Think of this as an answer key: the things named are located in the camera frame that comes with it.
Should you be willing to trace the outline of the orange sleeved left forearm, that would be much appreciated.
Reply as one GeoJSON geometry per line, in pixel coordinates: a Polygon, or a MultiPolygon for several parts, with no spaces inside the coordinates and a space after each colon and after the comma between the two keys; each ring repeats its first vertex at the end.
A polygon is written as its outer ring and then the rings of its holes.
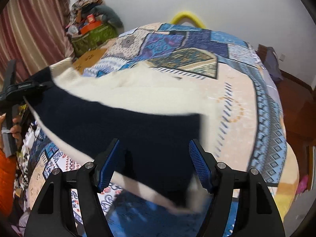
{"type": "Polygon", "coordinates": [[[1,150],[0,163],[1,216],[7,218],[13,207],[13,190],[17,160],[15,156],[6,157],[3,150],[1,150]]]}

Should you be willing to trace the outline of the left hand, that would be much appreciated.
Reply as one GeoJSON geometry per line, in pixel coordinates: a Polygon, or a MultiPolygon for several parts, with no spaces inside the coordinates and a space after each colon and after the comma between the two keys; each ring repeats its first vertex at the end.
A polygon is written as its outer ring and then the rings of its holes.
{"type": "MultiPolygon", "coordinates": [[[[3,122],[5,121],[5,115],[6,114],[4,113],[0,117],[1,129],[2,129],[3,122]]],[[[12,119],[13,126],[10,128],[10,133],[16,139],[16,145],[18,149],[21,147],[21,144],[23,142],[23,138],[21,137],[21,125],[20,125],[21,121],[22,121],[22,118],[20,115],[15,116],[12,119]]],[[[5,152],[2,134],[1,134],[1,151],[5,152]]]]}

